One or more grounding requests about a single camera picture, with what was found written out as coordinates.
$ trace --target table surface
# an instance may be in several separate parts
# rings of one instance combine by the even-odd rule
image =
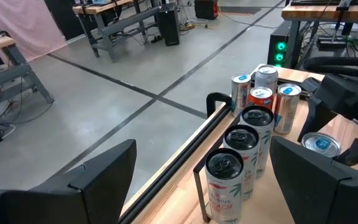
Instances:
[[[279,77],[301,82],[308,77],[323,79],[323,75],[278,68]],[[221,105],[215,113],[210,116],[200,128],[182,145],[179,150],[167,161],[167,163],[156,172],[156,174],[125,204],[122,212],[146,190],[146,188],[157,178],[165,168],[176,158],[182,150],[189,145],[191,140],[223,109]],[[297,107],[296,118],[290,134],[282,135],[286,139],[296,142],[299,132],[305,122],[308,113],[308,105],[301,101]],[[193,176],[193,168],[200,159],[208,152],[216,140],[223,134],[234,118],[228,114],[212,133],[201,143],[197,150],[181,166],[177,173],[165,184],[154,199],[143,209],[133,223],[204,223],[200,205],[198,203],[197,190]],[[354,138],[358,138],[358,125],[353,121],[338,115],[322,130],[341,142],[343,149],[348,148]],[[205,172],[200,172],[201,185],[204,197],[208,201]],[[290,211],[285,203],[284,197],[274,176],[270,158],[264,176],[255,183],[252,198],[246,201],[243,219],[247,223],[293,223]]]
[[[336,6],[291,6],[282,10],[282,17],[287,21],[320,21],[336,22],[339,19]],[[342,18],[343,22],[358,22],[358,6],[351,6]]]
[[[15,44],[15,41],[10,37],[1,37],[0,36],[0,49],[3,47],[7,47],[9,45]]]
[[[85,13],[87,14],[99,14],[103,11],[106,11],[108,9],[114,8],[116,6],[120,6],[122,4],[125,3],[129,3],[132,2],[134,0],[117,0],[117,2],[112,2],[110,4],[107,4],[105,6],[89,6],[89,7],[85,7]],[[73,6],[73,11],[75,14],[83,14],[83,10],[82,10],[82,6]]]

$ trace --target can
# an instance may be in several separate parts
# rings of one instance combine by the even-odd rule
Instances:
[[[240,123],[255,128],[260,139],[260,149],[256,168],[256,179],[265,174],[266,162],[272,140],[274,115],[272,110],[264,106],[249,106],[241,113]]]
[[[247,125],[234,125],[223,134],[223,147],[238,152],[244,163],[243,200],[251,198],[256,177],[256,165],[259,153],[258,132]]]
[[[262,65],[255,74],[255,87],[264,86],[276,92],[278,81],[277,69],[272,65]]]
[[[254,105],[264,106],[270,110],[273,109],[273,100],[272,90],[264,86],[253,87],[248,98]]]
[[[248,103],[248,95],[251,89],[251,76],[237,74],[231,78],[231,112],[237,117]]]
[[[278,86],[274,110],[275,132],[280,134],[291,132],[300,94],[301,88],[298,85],[285,83]]]
[[[217,149],[206,156],[209,206],[217,223],[238,223],[242,213],[241,186],[244,163],[232,149]]]
[[[341,153],[341,145],[333,137],[323,133],[308,133],[302,138],[302,146],[326,157],[335,157]]]

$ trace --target workbench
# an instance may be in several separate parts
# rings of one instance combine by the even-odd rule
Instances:
[[[37,90],[45,98],[47,103],[53,102],[53,98],[34,73],[31,66],[27,63],[15,41],[8,37],[0,35],[0,49],[9,59],[8,69],[0,72],[0,87],[7,82],[12,82],[16,78],[23,78],[20,83],[10,86],[0,92],[0,102],[15,97],[28,89]]]
[[[337,22],[340,11],[337,6],[291,6],[287,5],[282,10],[282,17],[286,21],[291,21],[291,29],[288,36],[287,52],[285,54],[285,67],[294,68],[298,60],[299,53],[294,51],[301,21],[315,22],[313,32],[317,31],[318,22]],[[358,6],[350,6],[345,11],[341,22],[358,23]]]
[[[308,77],[322,80],[324,75],[277,68],[281,79],[291,82],[302,82]],[[295,121],[291,133],[282,137],[296,142],[308,114],[308,104],[300,101],[296,110]],[[124,205],[121,218],[131,220],[132,223],[205,223],[198,199],[193,169],[206,153],[223,135],[223,132],[234,121],[230,113],[230,105],[222,104],[195,133],[177,150],[158,172]],[[347,149],[355,138],[358,138],[358,125],[353,121],[338,115],[323,129],[326,133],[342,144],[342,150]],[[185,161],[180,158],[188,150],[193,153]],[[177,171],[171,175],[166,184],[154,192],[152,199],[144,203],[142,199],[170,172],[175,163]],[[200,172],[204,201],[208,206],[208,188],[204,169]],[[141,206],[141,212],[132,219],[128,216],[135,214],[133,209]],[[273,173],[270,157],[267,161],[265,174],[256,180],[254,193],[251,199],[245,201],[243,217],[240,223],[252,224],[291,224],[294,223],[287,207],[283,194]]]
[[[116,21],[112,24],[106,25],[103,21],[102,14],[108,10],[114,9],[123,4],[133,2],[136,14],[128,18],[119,20],[119,17],[116,17]],[[109,53],[111,60],[114,58],[113,47],[126,40],[127,38],[133,37],[136,34],[142,34],[143,39],[147,39],[146,30],[157,26],[156,14],[159,12],[159,7],[154,7],[157,5],[155,0],[151,0],[152,7],[146,11],[140,11],[138,0],[112,0],[111,3],[104,6],[73,6],[73,12],[76,14],[77,18],[80,21],[80,24],[84,30],[85,36],[88,39],[88,42],[93,49],[95,57],[99,57],[98,50],[106,50]],[[101,37],[94,37],[90,30],[90,16],[94,17],[98,25],[98,34]],[[155,22],[145,25],[143,20],[155,16]],[[124,32],[124,28],[131,26],[135,23],[139,23],[139,27],[131,29],[127,32]]]

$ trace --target can lid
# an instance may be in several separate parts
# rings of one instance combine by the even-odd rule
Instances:
[[[295,96],[300,94],[302,89],[296,84],[284,83],[278,86],[278,91],[284,95]]]
[[[338,156],[341,145],[333,137],[323,133],[308,133],[302,138],[302,146],[327,157]]]
[[[273,112],[264,106],[248,106],[242,111],[242,119],[253,126],[265,126],[273,121]]]
[[[251,75],[245,73],[236,74],[231,78],[231,80],[233,80],[236,83],[247,83],[251,80]]]
[[[232,149],[217,149],[210,152],[205,165],[212,176],[221,180],[237,177],[244,168],[240,154]]]
[[[266,99],[273,95],[273,91],[270,88],[264,86],[253,87],[250,93],[253,97],[258,99]]]
[[[262,65],[258,68],[258,72],[263,74],[274,74],[277,72],[277,69],[271,65]]]
[[[259,135],[253,127],[238,124],[226,129],[224,139],[234,149],[248,150],[258,144]]]

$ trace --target gray floor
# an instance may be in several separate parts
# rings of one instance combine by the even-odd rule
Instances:
[[[270,27],[282,21],[281,9],[270,10],[279,3],[279,0],[219,2],[221,6],[261,6],[253,16],[230,17]],[[195,19],[192,7],[184,9],[189,19]],[[128,9],[122,17],[132,13],[133,9]],[[208,24],[214,29],[197,27],[181,36],[180,45],[173,47],[166,47],[163,42],[140,45],[128,39],[115,49],[113,62],[106,52],[95,58],[85,39],[53,53],[54,57],[93,70],[92,73],[48,55],[31,62],[55,97],[55,103],[40,118],[18,124],[0,143],[0,189],[30,189],[64,167],[69,169],[133,138],[137,140],[138,153],[128,197],[136,193],[202,124],[206,95],[213,91],[229,93],[233,74],[250,72],[266,62],[273,29],[246,30],[247,24],[222,15]],[[153,99],[95,73],[152,95],[166,93],[165,100]],[[19,121],[33,118],[48,106],[38,93],[27,95]],[[19,105],[15,107],[5,119],[16,116]]]

